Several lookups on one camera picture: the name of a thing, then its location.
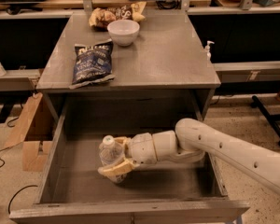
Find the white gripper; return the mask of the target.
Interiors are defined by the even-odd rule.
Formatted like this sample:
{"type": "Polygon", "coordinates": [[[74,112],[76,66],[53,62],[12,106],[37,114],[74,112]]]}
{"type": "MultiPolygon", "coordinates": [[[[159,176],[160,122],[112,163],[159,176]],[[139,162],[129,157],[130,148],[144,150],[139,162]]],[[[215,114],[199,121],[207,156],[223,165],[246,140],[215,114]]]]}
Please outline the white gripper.
{"type": "Polygon", "coordinates": [[[103,176],[125,175],[138,167],[138,165],[152,165],[157,162],[153,138],[150,133],[141,133],[130,139],[126,136],[115,137],[116,151],[128,150],[128,157],[118,165],[104,166],[98,169],[103,176]]]}

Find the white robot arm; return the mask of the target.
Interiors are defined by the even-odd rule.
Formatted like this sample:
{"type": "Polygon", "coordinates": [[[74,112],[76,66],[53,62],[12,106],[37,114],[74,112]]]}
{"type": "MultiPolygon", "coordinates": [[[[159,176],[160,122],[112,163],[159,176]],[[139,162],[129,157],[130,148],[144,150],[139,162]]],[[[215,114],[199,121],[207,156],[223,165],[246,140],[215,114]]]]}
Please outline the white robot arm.
{"type": "Polygon", "coordinates": [[[133,170],[160,161],[196,162],[212,154],[280,195],[280,153],[222,133],[196,119],[181,119],[171,131],[133,138],[107,135],[99,146],[98,173],[120,182],[133,170]]]}

